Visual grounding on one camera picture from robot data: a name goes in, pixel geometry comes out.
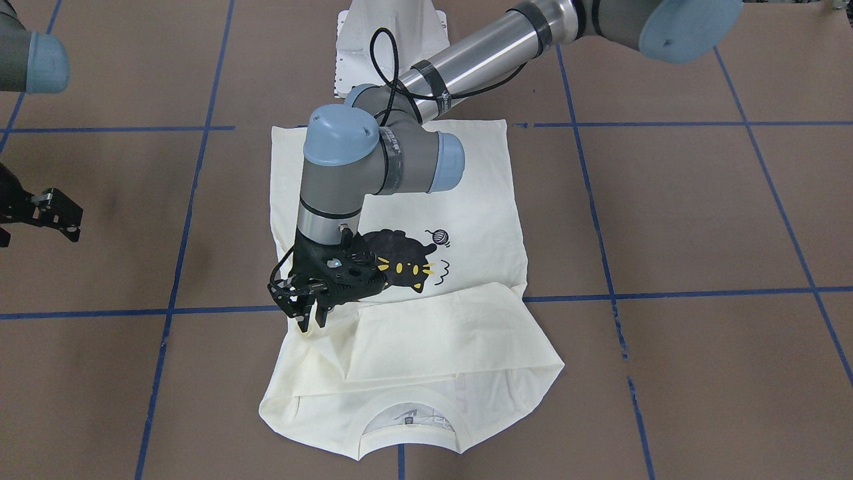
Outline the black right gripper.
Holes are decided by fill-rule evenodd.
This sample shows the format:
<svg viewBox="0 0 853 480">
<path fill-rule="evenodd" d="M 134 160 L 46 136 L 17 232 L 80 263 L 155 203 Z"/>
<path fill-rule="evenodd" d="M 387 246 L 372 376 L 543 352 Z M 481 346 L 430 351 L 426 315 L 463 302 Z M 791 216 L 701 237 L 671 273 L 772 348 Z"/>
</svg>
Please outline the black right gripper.
<svg viewBox="0 0 853 480">
<path fill-rule="evenodd" d="M 1 222 L 25 223 L 58 230 L 79 242 L 83 209 L 60 189 L 46 189 L 35 195 L 26 191 L 18 176 L 1 164 Z"/>
</svg>

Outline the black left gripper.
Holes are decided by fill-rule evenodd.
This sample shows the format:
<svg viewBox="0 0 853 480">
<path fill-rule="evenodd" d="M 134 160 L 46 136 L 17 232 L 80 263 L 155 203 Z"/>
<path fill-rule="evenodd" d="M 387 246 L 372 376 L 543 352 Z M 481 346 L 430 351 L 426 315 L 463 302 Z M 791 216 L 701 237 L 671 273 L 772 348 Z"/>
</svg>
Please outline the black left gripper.
<svg viewBox="0 0 853 480">
<path fill-rule="evenodd" d="M 269 276 L 268 291 L 287 314 L 295 314 L 299 331 L 308 333 L 311 320 L 325 328 L 329 308 L 379 294 L 386 285 L 378 259 L 365 238 L 351 230 L 341 232 L 342 244 L 327 245 L 295 233 L 295 244 L 287 251 L 292 265 L 287 275 Z"/>
</svg>

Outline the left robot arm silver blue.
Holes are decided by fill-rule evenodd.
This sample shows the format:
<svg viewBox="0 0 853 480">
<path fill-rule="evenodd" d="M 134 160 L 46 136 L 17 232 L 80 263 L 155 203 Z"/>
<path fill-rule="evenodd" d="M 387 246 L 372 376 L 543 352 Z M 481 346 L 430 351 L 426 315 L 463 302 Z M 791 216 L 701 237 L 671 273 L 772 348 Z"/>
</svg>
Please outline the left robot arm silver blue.
<svg viewBox="0 0 853 480">
<path fill-rule="evenodd" d="M 307 332 L 333 308 L 379 294 L 387 234 L 360 234 L 367 195 L 448 191 L 465 168 L 462 143 L 426 122 L 506 84 L 557 43 L 594 36 L 664 63 L 689 63 L 720 42 L 741 1 L 522 1 L 502 17 L 343 103 L 318 107 L 292 159 L 271 168 L 271 211 L 295 243 L 271 271 L 272 300 Z"/>
</svg>

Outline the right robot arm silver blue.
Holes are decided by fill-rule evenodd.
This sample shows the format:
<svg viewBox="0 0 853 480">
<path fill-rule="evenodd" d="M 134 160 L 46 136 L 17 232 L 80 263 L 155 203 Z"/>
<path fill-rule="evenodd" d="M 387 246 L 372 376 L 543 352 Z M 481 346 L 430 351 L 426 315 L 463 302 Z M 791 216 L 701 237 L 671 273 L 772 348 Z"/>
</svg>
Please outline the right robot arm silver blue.
<svg viewBox="0 0 853 480">
<path fill-rule="evenodd" d="M 68 86 L 70 66 L 60 39 L 28 30 L 9 1 L 1 5 L 1 90 L 60 93 Z M 1 166 L 1 222 L 60 231 L 70 242 L 80 238 L 83 209 L 60 189 L 36 195 L 18 176 Z"/>
</svg>

